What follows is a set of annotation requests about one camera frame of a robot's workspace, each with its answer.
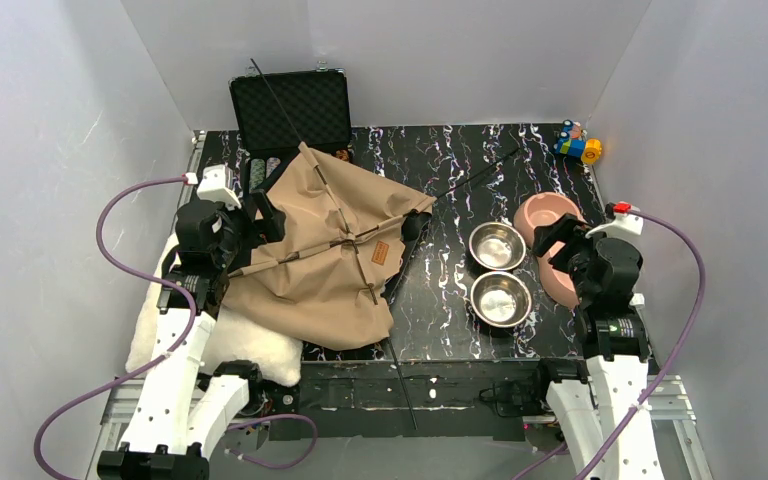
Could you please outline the black poker chip case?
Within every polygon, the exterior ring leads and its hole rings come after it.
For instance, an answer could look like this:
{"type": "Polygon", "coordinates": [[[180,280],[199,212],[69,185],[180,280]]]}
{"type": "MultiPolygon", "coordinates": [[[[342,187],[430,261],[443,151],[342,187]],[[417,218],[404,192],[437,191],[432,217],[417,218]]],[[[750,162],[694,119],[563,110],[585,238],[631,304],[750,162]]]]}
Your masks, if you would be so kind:
{"type": "Polygon", "coordinates": [[[298,145],[353,161],[353,129],[344,70],[321,61],[313,70],[264,73],[255,64],[229,81],[239,147],[242,191],[268,189],[298,145]]]}

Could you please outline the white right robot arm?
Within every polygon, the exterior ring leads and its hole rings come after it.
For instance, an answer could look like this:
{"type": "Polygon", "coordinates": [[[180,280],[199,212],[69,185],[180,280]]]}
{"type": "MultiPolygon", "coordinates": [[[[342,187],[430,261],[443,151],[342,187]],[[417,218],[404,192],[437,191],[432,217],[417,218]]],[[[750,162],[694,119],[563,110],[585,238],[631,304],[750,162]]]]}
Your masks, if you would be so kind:
{"type": "Polygon", "coordinates": [[[661,479],[649,403],[651,350],[632,306],[643,259],[574,214],[535,230],[533,250],[570,277],[580,361],[544,360],[538,379],[579,479],[661,479]]]}

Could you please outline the steel bowl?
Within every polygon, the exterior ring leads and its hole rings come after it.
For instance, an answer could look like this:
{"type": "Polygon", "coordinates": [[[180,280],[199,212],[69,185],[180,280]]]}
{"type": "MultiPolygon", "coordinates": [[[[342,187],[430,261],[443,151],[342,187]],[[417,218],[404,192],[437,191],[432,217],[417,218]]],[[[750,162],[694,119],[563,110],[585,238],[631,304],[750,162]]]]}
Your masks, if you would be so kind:
{"type": "Polygon", "coordinates": [[[485,222],[473,229],[468,247],[472,258],[490,270],[510,271],[525,259],[524,238],[512,226],[501,222],[485,222]]]}
{"type": "Polygon", "coordinates": [[[525,322],[533,308],[529,288],[504,271],[489,271],[477,277],[471,285],[469,300],[484,323],[504,329],[525,322]]]}

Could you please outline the steel bowl near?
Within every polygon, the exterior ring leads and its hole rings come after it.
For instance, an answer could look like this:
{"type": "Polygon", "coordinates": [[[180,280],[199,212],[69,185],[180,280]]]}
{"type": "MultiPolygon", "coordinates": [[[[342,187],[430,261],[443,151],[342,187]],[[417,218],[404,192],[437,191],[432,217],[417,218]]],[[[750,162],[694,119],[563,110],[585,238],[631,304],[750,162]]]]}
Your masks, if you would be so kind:
{"type": "Polygon", "coordinates": [[[469,300],[484,323],[504,329],[525,322],[533,308],[529,288],[504,271],[489,271],[477,277],[471,285],[469,300]]]}

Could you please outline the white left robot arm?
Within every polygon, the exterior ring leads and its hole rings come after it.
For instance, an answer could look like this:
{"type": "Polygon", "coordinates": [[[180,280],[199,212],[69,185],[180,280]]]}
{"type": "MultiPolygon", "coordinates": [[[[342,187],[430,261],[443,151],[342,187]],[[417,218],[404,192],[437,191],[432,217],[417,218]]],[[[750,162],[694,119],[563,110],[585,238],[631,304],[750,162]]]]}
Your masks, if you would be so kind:
{"type": "Polygon", "coordinates": [[[209,382],[192,402],[208,339],[217,324],[229,275],[249,264],[254,249],[283,240],[286,216],[257,189],[241,205],[217,196],[177,212],[177,245],[163,266],[156,303],[153,358],[119,445],[103,451],[101,479],[206,479],[222,430],[249,399],[249,375],[234,367],[209,382]]]}

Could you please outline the white fluffy cushion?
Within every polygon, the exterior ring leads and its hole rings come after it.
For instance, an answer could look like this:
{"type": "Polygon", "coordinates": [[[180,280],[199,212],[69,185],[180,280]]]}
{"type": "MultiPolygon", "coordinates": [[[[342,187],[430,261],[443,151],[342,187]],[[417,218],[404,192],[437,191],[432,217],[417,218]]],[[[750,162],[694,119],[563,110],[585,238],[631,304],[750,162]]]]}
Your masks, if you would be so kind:
{"type": "MultiPolygon", "coordinates": [[[[152,359],[160,291],[159,284],[149,284],[125,363],[128,372],[152,359]]],[[[301,354],[300,340],[262,327],[223,306],[206,343],[200,372],[211,375],[222,363],[244,360],[256,364],[265,380],[293,387],[301,379],[301,354]]]]}

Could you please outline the steel bowl far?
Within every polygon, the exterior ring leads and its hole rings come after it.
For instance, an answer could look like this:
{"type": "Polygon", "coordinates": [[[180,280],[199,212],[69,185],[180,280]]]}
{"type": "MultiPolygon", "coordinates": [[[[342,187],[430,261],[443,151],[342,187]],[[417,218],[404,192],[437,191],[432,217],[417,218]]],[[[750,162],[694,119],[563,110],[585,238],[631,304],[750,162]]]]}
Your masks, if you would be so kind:
{"type": "Polygon", "coordinates": [[[512,226],[501,222],[485,222],[473,229],[468,247],[472,258],[490,270],[510,271],[525,259],[524,238],[512,226]]]}

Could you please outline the colourful toy block car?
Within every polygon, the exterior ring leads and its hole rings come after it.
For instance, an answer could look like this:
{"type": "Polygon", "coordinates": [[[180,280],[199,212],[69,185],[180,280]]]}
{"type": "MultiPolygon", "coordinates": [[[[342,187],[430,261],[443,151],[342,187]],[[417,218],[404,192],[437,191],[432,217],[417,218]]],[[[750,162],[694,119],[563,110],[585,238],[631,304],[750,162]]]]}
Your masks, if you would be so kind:
{"type": "Polygon", "coordinates": [[[599,139],[591,138],[579,122],[566,119],[557,134],[553,152],[592,165],[601,158],[603,146],[599,139]]]}

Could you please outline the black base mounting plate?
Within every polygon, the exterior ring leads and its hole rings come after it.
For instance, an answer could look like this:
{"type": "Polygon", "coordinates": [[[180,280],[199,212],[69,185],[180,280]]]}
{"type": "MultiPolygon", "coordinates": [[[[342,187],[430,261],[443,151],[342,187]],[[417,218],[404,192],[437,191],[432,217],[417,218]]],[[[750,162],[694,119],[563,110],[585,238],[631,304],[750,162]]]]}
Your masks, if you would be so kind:
{"type": "Polygon", "coordinates": [[[323,438],[489,437],[520,441],[535,360],[305,362],[298,385],[272,386],[274,413],[312,419],[323,438]]]}

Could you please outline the tan fabric pet tent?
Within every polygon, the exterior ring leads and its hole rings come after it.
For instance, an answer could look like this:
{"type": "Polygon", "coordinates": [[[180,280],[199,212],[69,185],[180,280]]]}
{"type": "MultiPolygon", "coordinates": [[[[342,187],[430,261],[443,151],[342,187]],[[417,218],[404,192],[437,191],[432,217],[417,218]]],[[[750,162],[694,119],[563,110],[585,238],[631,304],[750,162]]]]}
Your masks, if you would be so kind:
{"type": "MultiPolygon", "coordinates": [[[[355,234],[431,198],[308,148],[355,234]]],[[[267,196],[286,215],[285,236],[255,249],[250,265],[281,259],[346,234],[337,208],[300,150],[267,196]]],[[[350,245],[250,276],[230,277],[223,304],[261,326],[328,349],[350,350],[377,343],[389,336],[394,324],[382,293],[401,269],[405,220],[357,242],[360,263],[378,305],[361,279],[350,245]]]]}

